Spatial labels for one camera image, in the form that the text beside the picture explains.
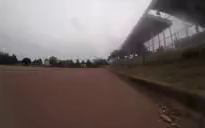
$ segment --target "roof overhang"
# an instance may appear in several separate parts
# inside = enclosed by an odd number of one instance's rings
[[[149,8],[205,27],[205,0],[153,0]]]
[[[122,49],[132,49],[132,47],[142,45],[171,25],[170,20],[150,14],[143,15],[124,42]]]

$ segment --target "red clay surface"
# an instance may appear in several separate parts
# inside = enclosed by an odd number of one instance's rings
[[[0,128],[164,128],[158,105],[106,69],[0,70]]]

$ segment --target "overcast sky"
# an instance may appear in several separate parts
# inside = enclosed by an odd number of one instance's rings
[[[150,0],[0,0],[0,50],[19,58],[106,57]]]

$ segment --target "ground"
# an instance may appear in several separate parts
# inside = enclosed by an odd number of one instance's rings
[[[0,66],[0,128],[164,128],[158,109],[107,69]]]

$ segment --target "treeline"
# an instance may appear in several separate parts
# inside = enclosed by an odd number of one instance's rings
[[[33,61],[25,57],[22,60],[18,60],[16,55],[8,54],[0,51],[0,64],[2,65],[25,65],[25,66],[49,66],[49,67],[68,67],[68,68],[94,68],[107,65],[108,62],[106,59],[94,59],[94,60],[60,60],[57,57],[51,56],[45,60],[34,59]]]
[[[0,64],[11,65],[18,63],[16,55],[9,55],[5,52],[0,52]]]
[[[94,67],[100,67],[103,65],[107,65],[108,62],[106,59],[94,59],[86,61],[82,60],[59,60],[58,58],[52,56],[48,59],[45,59],[45,65],[46,66],[52,66],[52,67],[69,67],[69,68],[94,68]]]

